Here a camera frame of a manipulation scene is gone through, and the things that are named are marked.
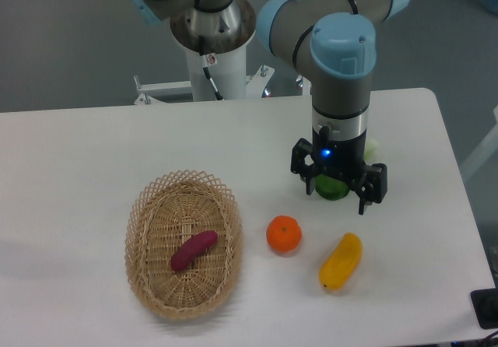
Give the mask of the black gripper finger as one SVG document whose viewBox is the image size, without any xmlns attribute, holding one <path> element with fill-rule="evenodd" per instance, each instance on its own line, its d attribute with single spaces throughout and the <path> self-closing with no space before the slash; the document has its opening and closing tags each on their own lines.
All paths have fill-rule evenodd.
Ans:
<svg viewBox="0 0 498 347">
<path fill-rule="evenodd" d="M 293 174 L 299 175 L 302 182 L 305 183 L 307 195 L 314 192 L 315 179 L 320 174 L 320 169 L 314 161 L 310 165 L 306 164 L 306 158 L 312 154 L 313 145 L 305 138 L 300 138 L 291 151 L 290 170 Z"/>
<path fill-rule="evenodd" d="M 373 203 L 380 204 L 388 191 L 388 168 L 384 163 L 364 164 L 361 177 L 356 182 L 359 197 L 359 214 Z"/>
</svg>

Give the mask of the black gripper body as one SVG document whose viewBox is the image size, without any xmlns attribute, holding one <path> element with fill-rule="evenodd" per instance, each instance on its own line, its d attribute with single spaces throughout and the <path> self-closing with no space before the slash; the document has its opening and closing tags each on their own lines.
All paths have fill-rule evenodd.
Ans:
<svg viewBox="0 0 498 347">
<path fill-rule="evenodd" d="M 364 149 L 367 131 L 347 141 L 325 141 L 324 136 L 316 131 L 312 133 L 314 178 L 311 184 L 316 187 L 318 176 L 324 174 L 346 183 L 349 188 L 363 188 L 363 182 L 366 180 Z"/>
</svg>

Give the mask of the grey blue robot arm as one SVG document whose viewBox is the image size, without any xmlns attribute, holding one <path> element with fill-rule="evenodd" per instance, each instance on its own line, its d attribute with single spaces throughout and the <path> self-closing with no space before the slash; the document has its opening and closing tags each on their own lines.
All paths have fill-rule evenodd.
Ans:
<svg viewBox="0 0 498 347">
<path fill-rule="evenodd" d="M 410 0 L 269 0 L 259 12 L 247 0 L 132 1 L 148 22 L 169 22 L 197 101 L 246 96 L 245 48 L 257 37 L 311 84 L 313 138 L 299 140 L 291 157 L 307 193 L 322 175 L 354 191 L 360 210 L 382 202 L 387 167 L 364 160 L 375 25 Z"/>
</svg>

